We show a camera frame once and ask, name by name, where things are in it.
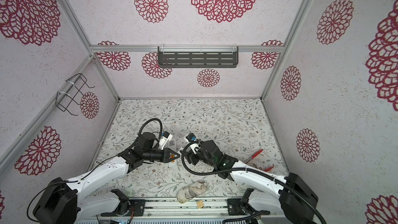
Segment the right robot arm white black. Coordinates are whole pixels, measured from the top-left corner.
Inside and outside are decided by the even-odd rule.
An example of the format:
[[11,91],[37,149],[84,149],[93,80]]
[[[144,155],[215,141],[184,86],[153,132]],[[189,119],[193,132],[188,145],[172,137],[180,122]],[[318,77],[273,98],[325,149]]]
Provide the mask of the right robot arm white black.
[[220,151],[214,141],[201,141],[193,134],[186,137],[181,151],[183,167],[198,176],[217,175],[249,188],[240,200],[240,208],[252,217],[266,213],[283,214],[293,224],[312,224],[314,217],[325,219],[317,210],[318,196],[297,174],[274,175]]

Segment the white remote control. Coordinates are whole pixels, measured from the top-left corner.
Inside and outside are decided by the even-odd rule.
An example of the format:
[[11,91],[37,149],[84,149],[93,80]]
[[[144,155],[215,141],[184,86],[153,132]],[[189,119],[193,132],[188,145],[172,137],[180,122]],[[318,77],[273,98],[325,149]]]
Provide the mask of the white remote control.
[[168,148],[171,149],[174,152],[178,151],[178,148],[176,146],[175,140],[171,140],[171,141],[168,142]]

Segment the small wooden block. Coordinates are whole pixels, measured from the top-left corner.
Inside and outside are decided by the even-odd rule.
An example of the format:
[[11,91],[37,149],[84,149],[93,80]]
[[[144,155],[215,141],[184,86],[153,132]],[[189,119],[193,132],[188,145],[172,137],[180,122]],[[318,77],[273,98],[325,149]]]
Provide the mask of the small wooden block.
[[199,209],[204,208],[204,203],[203,203],[202,200],[197,201],[197,207],[198,207]]

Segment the red handled pliers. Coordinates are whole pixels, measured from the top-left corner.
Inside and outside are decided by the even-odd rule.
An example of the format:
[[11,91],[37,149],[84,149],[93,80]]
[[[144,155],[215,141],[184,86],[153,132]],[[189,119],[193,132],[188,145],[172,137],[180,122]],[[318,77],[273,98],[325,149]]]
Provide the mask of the red handled pliers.
[[265,164],[264,161],[262,161],[263,149],[260,149],[256,151],[251,157],[246,159],[244,162],[251,166],[254,167],[255,169],[259,169],[264,172],[271,172],[271,170],[275,167],[274,165],[267,165]]

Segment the crumpled patterned cloth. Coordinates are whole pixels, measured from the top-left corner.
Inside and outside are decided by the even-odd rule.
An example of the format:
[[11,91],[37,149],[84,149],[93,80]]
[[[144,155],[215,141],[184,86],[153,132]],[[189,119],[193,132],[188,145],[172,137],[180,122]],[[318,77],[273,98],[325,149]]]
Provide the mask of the crumpled patterned cloth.
[[184,204],[197,196],[204,194],[208,190],[208,182],[198,180],[188,186],[183,187],[177,193],[177,201]]

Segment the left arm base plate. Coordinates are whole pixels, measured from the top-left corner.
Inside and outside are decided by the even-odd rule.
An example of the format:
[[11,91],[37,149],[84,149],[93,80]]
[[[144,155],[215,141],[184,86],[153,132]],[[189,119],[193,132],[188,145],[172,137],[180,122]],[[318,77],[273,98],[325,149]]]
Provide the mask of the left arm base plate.
[[123,207],[122,210],[116,209],[110,213],[101,213],[101,217],[141,217],[143,216],[146,200],[129,200],[130,205]]

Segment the dark slotted wall shelf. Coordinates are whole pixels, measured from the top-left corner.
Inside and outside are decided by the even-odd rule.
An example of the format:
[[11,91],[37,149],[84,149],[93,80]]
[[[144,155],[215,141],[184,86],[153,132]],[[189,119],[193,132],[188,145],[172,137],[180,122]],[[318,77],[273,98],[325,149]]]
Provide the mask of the dark slotted wall shelf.
[[221,49],[167,49],[158,47],[158,64],[161,68],[236,68],[238,47]]

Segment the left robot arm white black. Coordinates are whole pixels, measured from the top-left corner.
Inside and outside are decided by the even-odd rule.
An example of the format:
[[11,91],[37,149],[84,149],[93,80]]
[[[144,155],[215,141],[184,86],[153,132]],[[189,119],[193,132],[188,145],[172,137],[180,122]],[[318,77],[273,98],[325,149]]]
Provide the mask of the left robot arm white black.
[[133,145],[100,163],[80,176],[63,180],[58,177],[38,193],[33,209],[34,221],[40,224],[74,224],[88,217],[110,213],[126,216],[132,211],[127,197],[120,189],[90,197],[90,193],[111,180],[124,177],[145,162],[169,163],[180,155],[165,145],[173,136],[164,132],[159,138],[153,133],[140,134]]

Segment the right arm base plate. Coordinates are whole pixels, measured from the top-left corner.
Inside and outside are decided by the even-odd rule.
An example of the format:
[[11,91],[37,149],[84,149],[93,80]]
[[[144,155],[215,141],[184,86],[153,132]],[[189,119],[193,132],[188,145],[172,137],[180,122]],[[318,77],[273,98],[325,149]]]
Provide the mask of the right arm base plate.
[[260,211],[255,210],[247,202],[241,199],[227,199],[227,209],[229,216],[253,215]]

